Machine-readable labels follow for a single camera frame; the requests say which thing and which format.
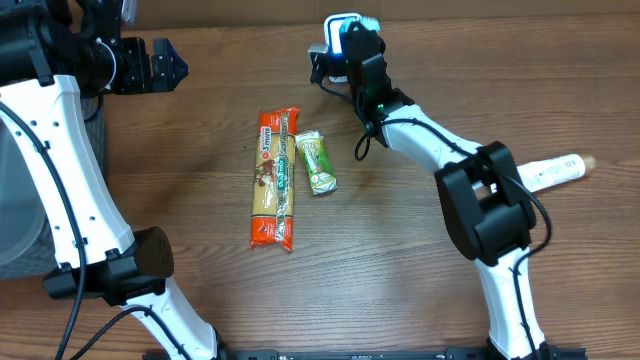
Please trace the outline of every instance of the green snack bar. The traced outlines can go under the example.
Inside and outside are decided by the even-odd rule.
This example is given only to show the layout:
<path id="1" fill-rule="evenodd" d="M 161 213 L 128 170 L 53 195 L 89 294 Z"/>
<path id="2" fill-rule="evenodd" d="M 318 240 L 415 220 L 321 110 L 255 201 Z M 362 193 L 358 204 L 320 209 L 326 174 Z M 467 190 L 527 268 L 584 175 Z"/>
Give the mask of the green snack bar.
<path id="1" fill-rule="evenodd" d="M 307 166 L 313 195 L 328 194 L 338 188 L 322 139 L 315 130 L 296 135 L 296 147 Z"/>

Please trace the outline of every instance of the wood grain surface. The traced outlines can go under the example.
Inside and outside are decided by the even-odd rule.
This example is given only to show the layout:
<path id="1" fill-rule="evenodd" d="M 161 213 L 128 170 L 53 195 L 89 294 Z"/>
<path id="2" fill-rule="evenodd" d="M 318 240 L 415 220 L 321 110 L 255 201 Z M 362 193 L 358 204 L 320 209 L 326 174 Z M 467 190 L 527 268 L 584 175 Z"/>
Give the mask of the wood grain surface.
<path id="1" fill-rule="evenodd" d="M 484 343 L 480 281 L 432 176 L 377 143 L 355 161 L 355 115 L 308 83 L 320 25 L 131 35 L 171 39 L 190 75 L 170 94 L 107 98 L 109 186 L 135 229 L 164 228 L 178 284 L 232 347 Z M 640 15 L 388 22 L 381 35 L 394 85 L 458 135 L 500 140 L 519 163 L 595 155 L 593 176 L 540 195 L 555 235 L 531 264 L 536 313 L 553 344 L 640 358 Z M 325 136 L 338 191 L 313 198 L 298 159 L 293 253 L 250 251 L 258 113 L 291 105 L 299 129 Z M 70 308 L 40 278 L 0 282 L 0 358 L 51 358 Z M 68 356 L 117 311 L 83 302 Z M 87 358 L 158 348 L 127 318 Z"/>
<path id="2" fill-rule="evenodd" d="M 80 7 L 71 5 L 81 19 Z M 313 24 L 352 11 L 384 21 L 627 14 L 640 12 L 640 0 L 139 0 L 134 27 Z"/>

